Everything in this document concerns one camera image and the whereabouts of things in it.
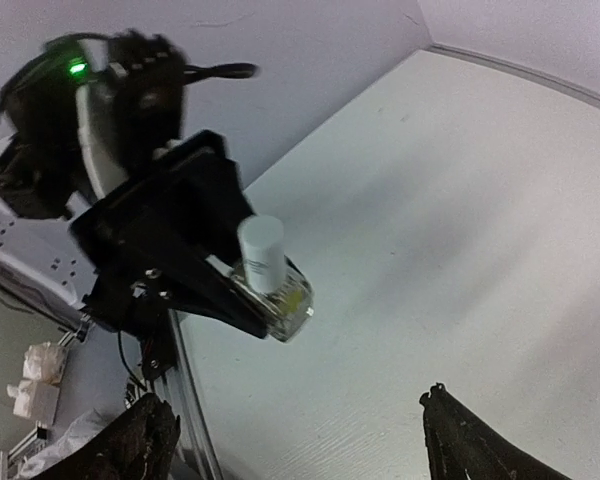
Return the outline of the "glitter nail polish bottle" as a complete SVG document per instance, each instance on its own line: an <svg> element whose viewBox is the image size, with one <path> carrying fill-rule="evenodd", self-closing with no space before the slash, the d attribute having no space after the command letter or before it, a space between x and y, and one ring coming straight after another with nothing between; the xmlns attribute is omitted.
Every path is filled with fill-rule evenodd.
<svg viewBox="0 0 600 480"><path fill-rule="evenodd" d="M286 266L283 285L269 294L257 293L249 286L241 263L229 276L264 317L268 335L282 343L289 342L314 313L314 291L310 282L290 258L286 258Z"/></svg>

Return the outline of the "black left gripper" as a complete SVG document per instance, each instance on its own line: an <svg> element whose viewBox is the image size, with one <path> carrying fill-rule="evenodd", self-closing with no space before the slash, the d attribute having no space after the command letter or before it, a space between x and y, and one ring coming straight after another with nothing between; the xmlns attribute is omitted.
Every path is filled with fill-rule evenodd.
<svg viewBox="0 0 600 480"><path fill-rule="evenodd" d="M263 316L207 260L234 266L238 226L253 214L224 138L209 130L189 138L72 223L97 273L83 298L88 313L119 330L131 302L148 297L264 339Z"/></svg>

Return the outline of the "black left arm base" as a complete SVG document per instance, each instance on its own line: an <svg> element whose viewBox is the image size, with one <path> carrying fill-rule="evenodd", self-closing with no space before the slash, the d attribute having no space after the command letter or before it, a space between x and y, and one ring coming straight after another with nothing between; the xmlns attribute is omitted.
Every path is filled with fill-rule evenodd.
<svg viewBox="0 0 600 480"><path fill-rule="evenodd" d="M177 365L167 307L148 297L135 299L123 314L119 330L139 341L141 371L146 380L156 381Z"/></svg>

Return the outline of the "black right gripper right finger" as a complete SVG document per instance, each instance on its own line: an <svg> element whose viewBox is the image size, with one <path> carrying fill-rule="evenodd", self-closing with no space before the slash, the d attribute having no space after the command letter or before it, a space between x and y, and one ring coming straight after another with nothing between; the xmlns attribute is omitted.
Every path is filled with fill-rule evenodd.
<svg viewBox="0 0 600 480"><path fill-rule="evenodd" d="M564 479L508 442L437 383L419 399L432 479Z"/></svg>

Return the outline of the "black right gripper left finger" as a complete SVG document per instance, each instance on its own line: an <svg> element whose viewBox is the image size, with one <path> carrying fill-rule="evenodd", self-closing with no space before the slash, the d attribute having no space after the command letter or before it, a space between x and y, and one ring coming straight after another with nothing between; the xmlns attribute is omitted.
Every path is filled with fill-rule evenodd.
<svg viewBox="0 0 600 480"><path fill-rule="evenodd" d="M84 447L36 477L166 480L180 434L180 417L171 405L148 393Z"/></svg>

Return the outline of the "white nail polish cap brush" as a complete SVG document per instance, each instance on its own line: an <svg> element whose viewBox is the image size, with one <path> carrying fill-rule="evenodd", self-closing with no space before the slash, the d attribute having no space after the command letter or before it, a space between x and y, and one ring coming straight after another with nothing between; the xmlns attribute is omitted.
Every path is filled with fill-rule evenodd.
<svg viewBox="0 0 600 480"><path fill-rule="evenodd" d="M257 293L271 294L286 278L283 223L272 216L252 215L237 230L248 285Z"/></svg>

